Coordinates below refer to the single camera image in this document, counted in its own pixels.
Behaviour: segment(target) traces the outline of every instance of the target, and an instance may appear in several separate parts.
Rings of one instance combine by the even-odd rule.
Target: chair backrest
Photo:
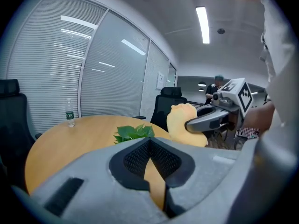
[[[0,155],[5,166],[26,155],[34,143],[27,124],[27,98],[19,83],[0,80]]]
[[[155,110],[150,122],[168,131],[166,118],[171,111],[171,106],[186,103],[187,99],[182,97],[180,87],[164,87],[161,95],[156,97]]]

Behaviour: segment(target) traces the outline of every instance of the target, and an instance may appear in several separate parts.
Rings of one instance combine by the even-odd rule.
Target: person's arm
[[[260,133],[263,133],[271,126],[274,110],[275,107],[271,101],[261,107],[251,108],[245,116],[243,127],[260,129]]]
[[[211,94],[211,93],[212,93],[212,86],[209,85],[206,89],[206,97],[208,99],[213,99],[213,94]]]

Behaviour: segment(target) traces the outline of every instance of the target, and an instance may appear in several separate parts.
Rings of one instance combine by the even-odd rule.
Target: fluorescent light
[[[87,39],[91,38],[91,36],[89,36],[89,35],[86,35],[86,34],[83,34],[83,33],[79,33],[79,32],[70,31],[70,30],[66,30],[66,29],[61,29],[61,32],[65,32],[65,33],[68,33],[68,34],[78,35],[78,36],[81,36],[81,37],[84,37],[84,38],[87,38]]]
[[[207,21],[207,14],[205,7],[196,8],[197,16],[200,23],[202,41],[204,44],[210,43],[210,32],[209,32],[209,23]]]
[[[80,19],[77,19],[77,18],[74,18],[74,17],[68,17],[68,16],[60,16],[60,19],[62,21],[69,21],[69,22],[73,22],[73,23],[76,23],[76,24],[79,24],[79,25],[82,25],[82,26],[86,26],[86,27],[89,27],[89,28],[92,28],[92,29],[96,29],[97,25],[94,25],[90,22],[87,22],[87,21],[84,21],[84,20],[80,20]]]
[[[128,47],[132,48],[133,50],[137,51],[139,54],[143,56],[145,55],[145,52],[141,51],[139,48],[134,46],[132,43],[129,43],[127,40],[123,39],[121,42],[126,44]]]
[[[111,66],[111,67],[115,67],[115,66],[113,66],[113,65],[109,65],[109,64],[107,64],[107,63],[103,63],[103,62],[99,62],[100,64],[103,64],[103,65],[107,65],[107,66]]]
[[[92,70],[96,70],[96,69],[92,69]],[[96,70],[96,71],[104,72],[104,71],[102,71],[102,70]]]
[[[70,56],[70,57],[74,57],[74,58],[79,58],[79,59],[83,59],[84,57],[83,56],[75,56],[75,55],[69,55],[69,54],[66,54],[67,56]]]

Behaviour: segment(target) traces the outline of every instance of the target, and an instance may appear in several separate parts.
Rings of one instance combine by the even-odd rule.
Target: black office chair
[[[0,80],[0,156],[10,183],[27,191],[25,162],[35,140],[27,124],[27,98],[19,92],[17,79]]]
[[[168,131],[166,118],[171,111],[171,106],[186,103],[187,99],[182,97],[180,87],[164,87],[161,95],[156,97],[155,110],[150,122]]]

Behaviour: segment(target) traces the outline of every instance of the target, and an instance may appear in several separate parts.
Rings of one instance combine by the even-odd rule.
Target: hair
[[[224,77],[222,75],[216,75],[215,80],[223,81]]]

